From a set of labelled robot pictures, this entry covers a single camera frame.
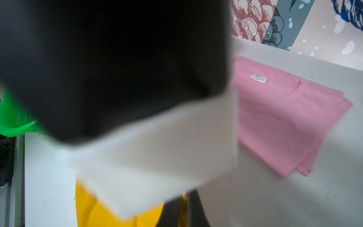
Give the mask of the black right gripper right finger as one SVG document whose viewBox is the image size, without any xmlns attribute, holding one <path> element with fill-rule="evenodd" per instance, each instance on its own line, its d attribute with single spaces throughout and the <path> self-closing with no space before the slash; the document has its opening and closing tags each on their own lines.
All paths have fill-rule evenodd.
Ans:
<svg viewBox="0 0 363 227">
<path fill-rule="evenodd" d="M 187 194 L 188 227 L 210 227 L 197 190 Z"/>
</svg>

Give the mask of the green plastic basket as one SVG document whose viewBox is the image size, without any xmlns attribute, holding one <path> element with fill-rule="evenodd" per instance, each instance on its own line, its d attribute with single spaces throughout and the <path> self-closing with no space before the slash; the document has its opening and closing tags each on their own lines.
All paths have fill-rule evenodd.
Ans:
<svg viewBox="0 0 363 227">
<path fill-rule="evenodd" d="M 28 132 L 47 134 L 37 119 L 9 91 L 4 90 L 1 98 L 1 135 L 17 137 Z"/>
</svg>

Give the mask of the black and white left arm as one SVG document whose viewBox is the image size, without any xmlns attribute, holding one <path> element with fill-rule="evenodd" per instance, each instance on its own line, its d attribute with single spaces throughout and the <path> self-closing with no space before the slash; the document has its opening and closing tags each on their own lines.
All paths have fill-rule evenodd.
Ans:
<svg viewBox="0 0 363 227">
<path fill-rule="evenodd" d="M 1 83 L 130 218 L 237 163 L 227 1 L 1 1 Z"/>
</svg>

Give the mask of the yellow t-shirt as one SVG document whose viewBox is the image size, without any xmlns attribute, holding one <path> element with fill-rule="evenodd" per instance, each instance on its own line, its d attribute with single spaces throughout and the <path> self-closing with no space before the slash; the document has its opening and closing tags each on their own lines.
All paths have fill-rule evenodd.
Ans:
<svg viewBox="0 0 363 227">
<path fill-rule="evenodd" d="M 76 182 L 75 202 L 79 227 L 155 227 L 165 203 L 136 215 L 130 219 L 120 219 L 105 208 L 78 180 Z M 187 196 L 180 200 L 179 227 L 188 227 Z"/>
</svg>

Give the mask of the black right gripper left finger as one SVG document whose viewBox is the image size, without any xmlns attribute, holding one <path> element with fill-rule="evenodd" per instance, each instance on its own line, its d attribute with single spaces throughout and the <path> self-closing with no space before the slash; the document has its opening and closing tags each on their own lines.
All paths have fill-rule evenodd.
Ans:
<svg viewBox="0 0 363 227">
<path fill-rule="evenodd" d="M 156 227 L 178 227 L 181 197 L 164 204 Z"/>
</svg>

